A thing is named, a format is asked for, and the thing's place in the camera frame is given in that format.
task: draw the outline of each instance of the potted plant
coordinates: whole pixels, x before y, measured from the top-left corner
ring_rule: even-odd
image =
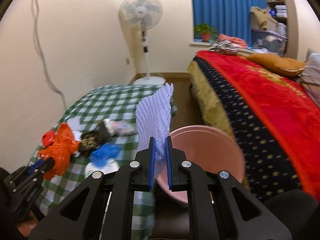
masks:
[[[206,23],[200,23],[195,27],[195,36],[200,35],[204,42],[208,42],[209,40],[217,39],[217,28],[214,26],[209,26]]]

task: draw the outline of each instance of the silver screw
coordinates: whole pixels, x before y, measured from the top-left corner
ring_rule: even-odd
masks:
[[[94,179],[101,178],[101,176],[102,176],[101,171],[95,171],[94,173],[92,173],[92,177],[93,177]]]
[[[220,171],[219,176],[223,179],[229,178],[229,173],[227,171]]]
[[[190,162],[190,161],[183,161],[183,162],[181,163],[181,165],[182,165],[183,167],[185,167],[185,168],[189,168],[189,167],[191,167],[191,162]]]
[[[130,162],[130,167],[132,167],[132,168],[138,168],[139,165],[140,165],[140,163],[137,161]]]

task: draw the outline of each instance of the orange pillow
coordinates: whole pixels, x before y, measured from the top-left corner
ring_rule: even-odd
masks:
[[[273,54],[265,53],[251,54],[247,57],[247,60],[285,77],[293,77],[301,74],[307,64],[292,58],[281,58]]]

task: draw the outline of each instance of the white towel stack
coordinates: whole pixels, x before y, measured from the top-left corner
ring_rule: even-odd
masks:
[[[277,11],[277,14],[276,14],[277,17],[285,17],[285,18],[288,17],[287,7],[285,5],[276,5],[275,8]]]

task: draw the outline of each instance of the green plant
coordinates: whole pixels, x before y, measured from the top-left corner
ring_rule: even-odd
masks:
[[[209,26],[206,23],[200,23],[195,27],[195,36],[199,36],[203,33],[210,33],[212,40],[216,40],[218,37],[218,30],[215,26]]]

